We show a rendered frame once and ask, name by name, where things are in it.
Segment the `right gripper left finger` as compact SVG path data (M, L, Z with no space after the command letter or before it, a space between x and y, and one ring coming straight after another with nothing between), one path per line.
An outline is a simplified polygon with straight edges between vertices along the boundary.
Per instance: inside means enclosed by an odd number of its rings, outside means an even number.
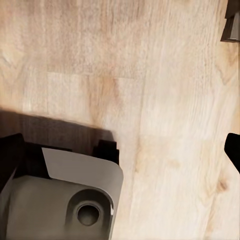
M21 133L0 138L0 193L26 153Z

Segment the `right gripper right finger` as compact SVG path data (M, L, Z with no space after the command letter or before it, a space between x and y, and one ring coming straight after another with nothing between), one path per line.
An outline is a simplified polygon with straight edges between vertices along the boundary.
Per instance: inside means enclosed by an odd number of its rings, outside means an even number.
M224 151L240 173L240 134L230 132L227 135Z

